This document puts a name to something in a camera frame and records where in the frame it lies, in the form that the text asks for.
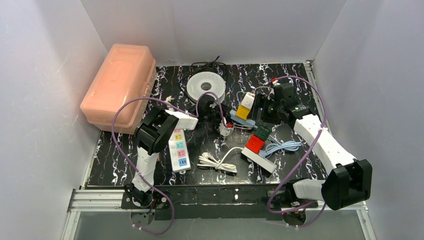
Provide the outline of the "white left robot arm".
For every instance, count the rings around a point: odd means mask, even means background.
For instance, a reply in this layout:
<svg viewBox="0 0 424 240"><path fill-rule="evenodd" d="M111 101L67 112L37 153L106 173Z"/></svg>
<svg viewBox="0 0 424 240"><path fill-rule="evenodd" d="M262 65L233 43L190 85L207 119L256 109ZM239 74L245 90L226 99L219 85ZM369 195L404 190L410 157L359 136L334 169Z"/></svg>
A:
<svg viewBox="0 0 424 240"><path fill-rule="evenodd" d="M195 115L158 106L148 111L134 132L137 141L136 169L139 173L133 178L132 184L137 190L146 193L153 188L159 153L166 148L175 130L192 131L200 126L199 122L205 119L206 108L213 103L222 107L218 96L207 91L196 101Z"/></svg>

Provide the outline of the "white colourful power strip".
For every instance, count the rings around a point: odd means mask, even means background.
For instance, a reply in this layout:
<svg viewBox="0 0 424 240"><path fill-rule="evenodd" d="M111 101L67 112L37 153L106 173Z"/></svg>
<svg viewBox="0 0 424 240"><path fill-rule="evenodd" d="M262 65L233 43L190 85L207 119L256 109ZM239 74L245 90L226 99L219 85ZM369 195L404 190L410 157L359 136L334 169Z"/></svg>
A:
<svg viewBox="0 0 424 240"><path fill-rule="evenodd" d="M172 171L185 174L191 169L191 163L184 130L175 129L173 131L168 141L168 147Z"/></svg>

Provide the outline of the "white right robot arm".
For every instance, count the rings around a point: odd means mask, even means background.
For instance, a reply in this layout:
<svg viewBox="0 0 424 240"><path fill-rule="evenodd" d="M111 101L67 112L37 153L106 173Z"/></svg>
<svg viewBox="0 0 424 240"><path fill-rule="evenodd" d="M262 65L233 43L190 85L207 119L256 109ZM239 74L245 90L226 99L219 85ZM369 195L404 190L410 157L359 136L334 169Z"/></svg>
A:
<svg viewBox="0 0 424 240"><path fill-rule="evenodd" d="M285 190L275 190L268 202L291 204L302 200L322 201L332 210L368 200L371 196L373 167L367 159L359 160L346 151L323 126L308 105L301 104L291 83L273 86L273 100L265 100L261 118L288 124L309 145L323 164L325 180L294 179Z"/></svg>

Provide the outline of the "white plug with cable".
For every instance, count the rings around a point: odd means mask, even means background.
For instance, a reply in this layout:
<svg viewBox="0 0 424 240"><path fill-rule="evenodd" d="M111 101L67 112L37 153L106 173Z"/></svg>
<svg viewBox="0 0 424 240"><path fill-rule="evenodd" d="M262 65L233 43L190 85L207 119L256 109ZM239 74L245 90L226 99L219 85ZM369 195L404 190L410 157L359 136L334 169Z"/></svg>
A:
<svg viewBox="0 0 424 240"><path fill-rule="evenodd" d="M224 171L226 173L231 173L231 174L237 174L238 170L234 164L224 163L224 160L226 159L226 157L228 157L230 153L235 150L243 150L243 148L233 147L224 155L222 159L218 159L218 160L215 159L211 153L203 152L198 157L199 162L196 166L201 168L212 168L218 171Z"/></svg>

